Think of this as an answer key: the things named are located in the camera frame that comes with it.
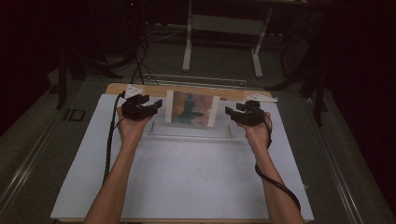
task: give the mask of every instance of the person's left arm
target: person's left arm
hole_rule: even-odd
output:
[[[117,108],[122,119],[120,108]],[[104,185],[99,190],[84,223],[119,223],[124,205],[125,194],[131,172],[134,154],[143,135],[143,130],[151,118],[141,121],[123,119],[118,125],[121,149]]]

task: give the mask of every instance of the forearm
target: forearm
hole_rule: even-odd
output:
[[[119,223],[125,200],[128,177],[138,141],[122,144],[106,181],[96,196],[84,223]]]
[[[260,155],[256,155],[256,161],[262,174],[284,184],[267,149],[261,150]],[[286,192],[266,180],[262,181],[262,185],[271,223],[304,223],[294,200]]]

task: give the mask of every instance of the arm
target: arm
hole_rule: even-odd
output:
[[[243,124],[238,125],[246,131],[247,141],[251,146],[260,171],[275,181],[284,184],[268,153],[269,133],[265,124],[261,123],[253,127]],[[288,194],[265,180],[262,181],[262,185],[271,223],[304,223],[300,211]]]
[[[122,118],[120,107],[117,108],[117,113],[119,118]],[[123,119],[118,125],[122,142],[120,154],[93,201],[84,223],[109,224],[120,222],[134,153],[142,138],[143,130],[150,119],[146,118],[141,121]]]

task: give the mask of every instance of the person's right arm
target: person's right arm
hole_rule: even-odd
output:
[[[246,138],[262,174],[284,185],[268,153],[269,133],[265,124],[261,123],[253,127],[238,125],[246,131]],[[304,223],[297,205],[286,192],[265,180],[262,180],[262,185],[271,223]]]

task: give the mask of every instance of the card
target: card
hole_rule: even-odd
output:
[[[166,94],[165,122],[213,127],[218,107],[218,96],[168,91]]]

